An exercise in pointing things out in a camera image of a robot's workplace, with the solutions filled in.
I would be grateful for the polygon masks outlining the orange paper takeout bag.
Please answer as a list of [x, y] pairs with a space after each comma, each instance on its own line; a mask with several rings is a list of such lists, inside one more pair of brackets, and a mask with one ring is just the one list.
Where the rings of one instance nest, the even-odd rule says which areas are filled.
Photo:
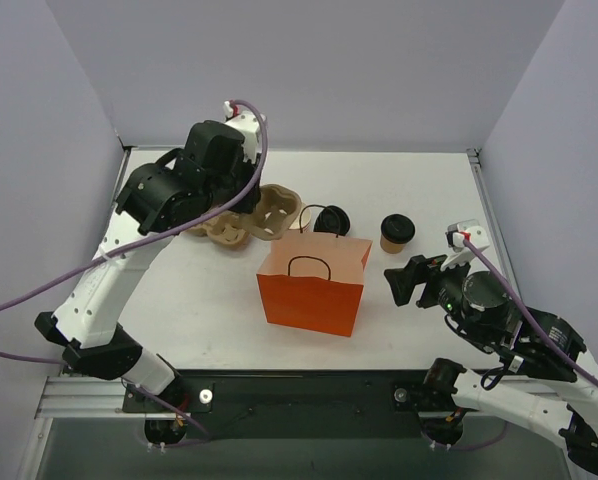
[[349, 337], [372, 242], [291, 230], [271, 243], [256, 278], [270, 324]]

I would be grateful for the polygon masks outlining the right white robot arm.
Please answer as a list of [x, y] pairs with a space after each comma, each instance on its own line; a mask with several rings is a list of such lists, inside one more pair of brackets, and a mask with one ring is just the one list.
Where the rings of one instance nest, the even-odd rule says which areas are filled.
[[443, 269], [445, 256], [415, 256], [384, 277], [396, 305], [423, 288], [416, 305], [440, 307], [451, 331], [499, 366], [479, 374], [437, 358], [422, 384], [425, 401], [450, 402], [526, 428], [564, 449], [598, 476], [598, 365], [583, 338], [562, 318], [531, 309], [529, 323], [497, 276], [464, 264]]

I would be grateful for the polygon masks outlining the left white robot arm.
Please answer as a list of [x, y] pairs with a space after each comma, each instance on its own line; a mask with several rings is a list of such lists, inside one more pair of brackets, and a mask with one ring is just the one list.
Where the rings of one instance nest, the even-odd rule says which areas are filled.
[[183, 227], [208, 220], [220, 205], [253, 211], [260, 142], [261, 124], [252, 114], [206, 120], [193, 125], [183, 147], [130, 173], [96, 266], [86, 269], [63, 304], [35, 320], [40, 334], [62, 347], [71, 369], [138, 385], [158, 410], [178, 406], [182, 386], [174, 368], [133, 339], [119, 318], [145, 272]]

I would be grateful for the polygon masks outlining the single brown paper cup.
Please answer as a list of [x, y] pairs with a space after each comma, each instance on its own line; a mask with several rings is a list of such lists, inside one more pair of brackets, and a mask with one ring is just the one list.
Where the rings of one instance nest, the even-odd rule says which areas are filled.
[[412, 235], [407, 235], [406, 237], [391, 237], [382, 234], [380, 239], [380, 247], [388, 254], [398, 254], [404, 250], [405, 246], [412, 239]]

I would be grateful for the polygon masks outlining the black plastic cup lid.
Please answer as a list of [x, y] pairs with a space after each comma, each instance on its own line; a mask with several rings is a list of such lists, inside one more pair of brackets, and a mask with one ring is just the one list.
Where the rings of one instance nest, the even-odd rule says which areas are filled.
[[414, 238], [416, 228], [409, 217], [393, 213], [382, 220], [380, 231], [381, 235], [384, 234], [391, 237], [406, 237], [407, 235], [412, 235]]

